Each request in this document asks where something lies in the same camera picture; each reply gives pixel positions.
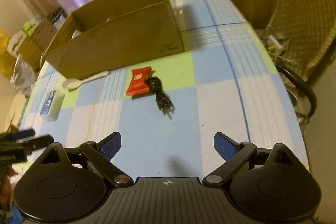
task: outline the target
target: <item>yellow bag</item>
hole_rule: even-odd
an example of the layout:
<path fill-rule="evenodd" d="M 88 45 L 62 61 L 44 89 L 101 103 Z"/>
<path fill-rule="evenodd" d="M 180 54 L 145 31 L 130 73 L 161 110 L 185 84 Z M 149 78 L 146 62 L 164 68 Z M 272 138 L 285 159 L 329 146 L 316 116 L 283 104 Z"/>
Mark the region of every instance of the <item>yellow bag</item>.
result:
<path fill-rule="evenodd" d="M 4 30 L 0 29 L 0 74 L 10 79 L 13 75 L 15 58 L 12 57 L 6 50 L 10 37 Z"/>

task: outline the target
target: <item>yellow line on tablecloth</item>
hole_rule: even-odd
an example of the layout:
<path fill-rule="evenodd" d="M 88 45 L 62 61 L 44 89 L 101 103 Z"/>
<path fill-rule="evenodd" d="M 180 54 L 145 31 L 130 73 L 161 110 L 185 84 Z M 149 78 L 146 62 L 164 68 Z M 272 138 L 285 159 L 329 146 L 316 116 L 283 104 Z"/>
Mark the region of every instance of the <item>yellow line on tablecloth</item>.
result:
<path fill-rule="evenodd" d="M 100 84 L 101 84 L 101 80 L 100 80 L 99 85 L 98 85 L 96 98 L 94 99 L 94 102 L 93 102 L 92 113 L 91 113 L 91 117 L 90 117 L 90 121 L 89 121 L 89 126 L 87 128 L 87 134 L 86 134 L 86 137 L 85 137 L 86 142 L 87 142 L 87 139 L 88 139 L 88 136 L 89 136 L 90 126 L 91 126 L 91 122 L 92 122 L 93 112 L 95 111 L 96 101 L 97 101 L 98 94 L 99 94 L 99 89 L 100 89 Z"/>

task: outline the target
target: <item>crosshair symbol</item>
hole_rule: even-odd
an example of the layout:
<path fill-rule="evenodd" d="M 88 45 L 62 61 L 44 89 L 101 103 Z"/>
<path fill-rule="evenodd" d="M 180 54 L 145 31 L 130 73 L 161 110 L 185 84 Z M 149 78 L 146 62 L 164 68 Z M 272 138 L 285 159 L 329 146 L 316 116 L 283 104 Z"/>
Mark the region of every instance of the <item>crosshair symbol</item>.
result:
<path fill-rule="evenodd" d="M 171 180 L 165 180 L 163 183 L 166 184 L 166 185 L 168 186 L 168 185 L 170 185 L 170 184 L 172 184 L 172 183 L 174 183 L 174 182 L 172 182 Z"/>

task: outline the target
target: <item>triangular cutout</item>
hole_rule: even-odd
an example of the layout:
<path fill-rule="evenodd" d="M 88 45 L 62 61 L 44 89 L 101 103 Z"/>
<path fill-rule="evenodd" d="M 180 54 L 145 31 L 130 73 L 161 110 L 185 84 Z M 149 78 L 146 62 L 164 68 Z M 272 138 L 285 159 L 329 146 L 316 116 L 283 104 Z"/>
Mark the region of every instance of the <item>triangular cutout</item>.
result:
<path fill-rule="evenodd" d="M 278 151 L 275 162 L 278 164 L 294 164 L 287 152 L 283 149 Z"/>
<path fill-rule="evenodd" d="M 54 164 L 57 162 L 61 162 L 57 149 L 51 149 L 47 156 L 43 159 L 42 164 Z"/>

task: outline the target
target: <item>spoon handle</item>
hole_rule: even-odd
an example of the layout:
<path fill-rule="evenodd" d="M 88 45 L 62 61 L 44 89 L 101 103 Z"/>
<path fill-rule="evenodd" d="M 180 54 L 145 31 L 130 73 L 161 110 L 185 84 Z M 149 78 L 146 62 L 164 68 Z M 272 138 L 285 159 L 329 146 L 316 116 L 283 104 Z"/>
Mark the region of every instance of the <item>spoon handle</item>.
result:
<path fill-rule="evenodd" d="M 96 80 L 96 79 L 104 77 L 104 76 L 108 76 L 109 73 L 110 72 L 108 70 L 104 70 L 104 71 L 102 71 L 100 73 L 97 73 L 96 75 L 93 75 L 91 77 L 88 77 L 88 78 L 82 80 L 82 84 L 84 84 L 86 82 L 89 82 L 89 81 L 92 81 L 92 80 Z"/>

